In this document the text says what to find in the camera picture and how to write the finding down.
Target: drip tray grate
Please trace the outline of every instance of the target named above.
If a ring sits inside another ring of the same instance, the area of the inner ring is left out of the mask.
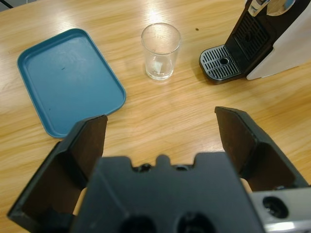
[[[214,80],[225,80],[241,74],[225,45],[205,50],[200,57],[201,67]]]

